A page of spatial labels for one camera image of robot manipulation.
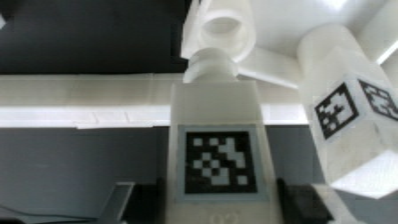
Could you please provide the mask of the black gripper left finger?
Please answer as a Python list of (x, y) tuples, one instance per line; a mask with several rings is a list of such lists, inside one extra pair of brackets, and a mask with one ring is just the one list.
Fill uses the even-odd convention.
[(164, 181), (119, 181), (100, 215), (100, 224), (164, 224)]

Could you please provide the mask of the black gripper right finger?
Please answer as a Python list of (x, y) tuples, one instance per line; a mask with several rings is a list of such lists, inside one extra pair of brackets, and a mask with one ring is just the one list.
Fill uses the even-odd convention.
[(350, 224), (350, 213), (326, 184), (288, 185), (278, 179), (285, 224)]

